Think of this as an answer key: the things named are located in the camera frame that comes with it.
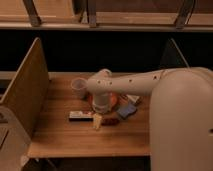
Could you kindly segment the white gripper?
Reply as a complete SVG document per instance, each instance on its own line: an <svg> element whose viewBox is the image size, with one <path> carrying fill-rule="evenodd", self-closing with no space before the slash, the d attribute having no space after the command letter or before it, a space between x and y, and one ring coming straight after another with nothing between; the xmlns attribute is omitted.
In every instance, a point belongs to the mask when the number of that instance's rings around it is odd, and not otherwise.
<svg viewBox="0 0 213 171"><path fill-rule="evenodd" d="M109 103L106 104L97 104L92 102L92 108L96 112L93 115L93 128L95 130L99 130L102 123L102 116L100 114L107 114L111 110L111 106Z"/></svg>

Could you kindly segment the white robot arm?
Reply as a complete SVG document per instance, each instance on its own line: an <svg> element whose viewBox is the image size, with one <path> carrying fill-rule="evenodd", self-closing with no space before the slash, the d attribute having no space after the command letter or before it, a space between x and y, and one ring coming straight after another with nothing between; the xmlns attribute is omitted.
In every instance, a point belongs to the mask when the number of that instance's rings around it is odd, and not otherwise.
<svg viewBox="0 0 213 171"><path fill-rule="evenodd" d="M93 108L105 112L111 92L150 95L151 171L213 171L213 71L172 68L88 79Z"/></svg>

